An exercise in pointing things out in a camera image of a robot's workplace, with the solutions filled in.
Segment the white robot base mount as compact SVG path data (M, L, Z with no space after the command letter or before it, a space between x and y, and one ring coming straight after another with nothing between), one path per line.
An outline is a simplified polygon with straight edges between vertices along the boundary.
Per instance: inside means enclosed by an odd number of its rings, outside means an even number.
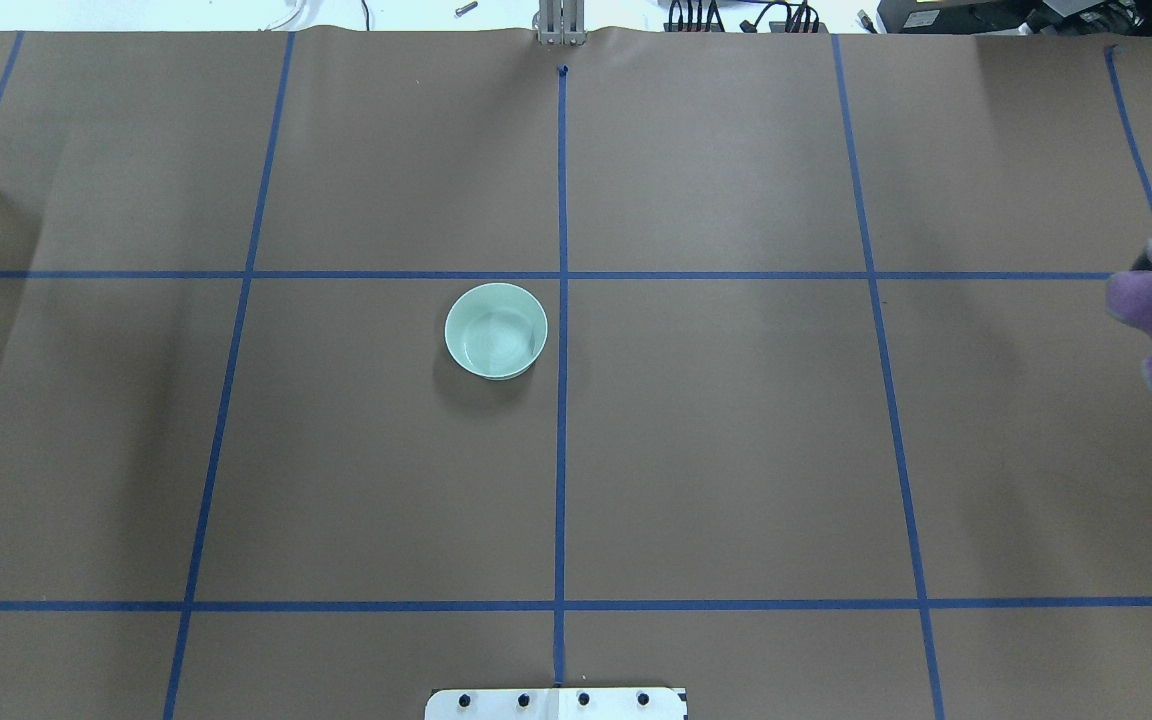
M687 719L685 691L668 687L444 689L425 719Z

